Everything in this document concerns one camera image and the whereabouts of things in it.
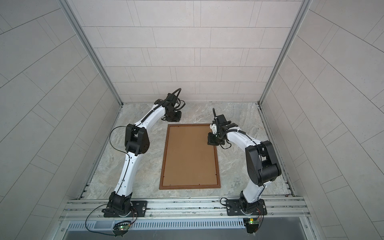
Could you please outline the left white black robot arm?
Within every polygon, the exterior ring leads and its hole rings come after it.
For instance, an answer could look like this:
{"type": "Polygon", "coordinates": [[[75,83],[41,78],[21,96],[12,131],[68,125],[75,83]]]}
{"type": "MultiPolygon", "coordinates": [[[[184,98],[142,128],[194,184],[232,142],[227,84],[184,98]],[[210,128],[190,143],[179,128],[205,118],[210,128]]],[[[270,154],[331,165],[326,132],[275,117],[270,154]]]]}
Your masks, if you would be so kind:
{"type": "Polygon", "coordinates": [[[125,163],[115,190],[110,194],[107,207],[102,210],[105,218],[126,217],[133,212],[131,198],[133,184],[140,160],[150,147],[148,131],[158,120],[179,122],[181,120],[181,88],[169,93],[164,100],[154,102],[151,110],[135,124],[122,126],[125,129],[125,163]]]}

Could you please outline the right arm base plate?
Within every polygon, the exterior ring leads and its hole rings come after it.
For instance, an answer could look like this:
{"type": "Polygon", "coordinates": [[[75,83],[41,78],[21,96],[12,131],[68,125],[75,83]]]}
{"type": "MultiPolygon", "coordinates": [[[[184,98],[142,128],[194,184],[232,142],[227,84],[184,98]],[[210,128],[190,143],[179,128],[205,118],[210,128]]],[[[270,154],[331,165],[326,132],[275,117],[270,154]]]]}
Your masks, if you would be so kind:
{"type": "Polygon", "coordinates": [[[228,216],[265,216],[268,214],[265,201],[248,203],[245,199],[226,200],[228,216]]]}

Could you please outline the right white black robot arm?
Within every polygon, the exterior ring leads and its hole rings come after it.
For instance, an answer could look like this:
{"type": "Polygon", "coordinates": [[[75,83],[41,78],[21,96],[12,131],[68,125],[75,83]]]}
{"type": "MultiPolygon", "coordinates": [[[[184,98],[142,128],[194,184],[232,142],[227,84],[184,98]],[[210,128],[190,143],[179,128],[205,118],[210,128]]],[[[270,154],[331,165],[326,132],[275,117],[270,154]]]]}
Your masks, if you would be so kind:
{"type": "Polygon", "coordinates": [[[240,210],[250,215],[262,212],[261,195],[266,187],[282,174],[281,167],[270,141],[259,141],[241,130],[239,126],[226,120],[224,115],[217,115],[210,124],[208,145],[221,146],[235,144],[245,152],[249,182],[241,191],[238,200],[240,210]]]}

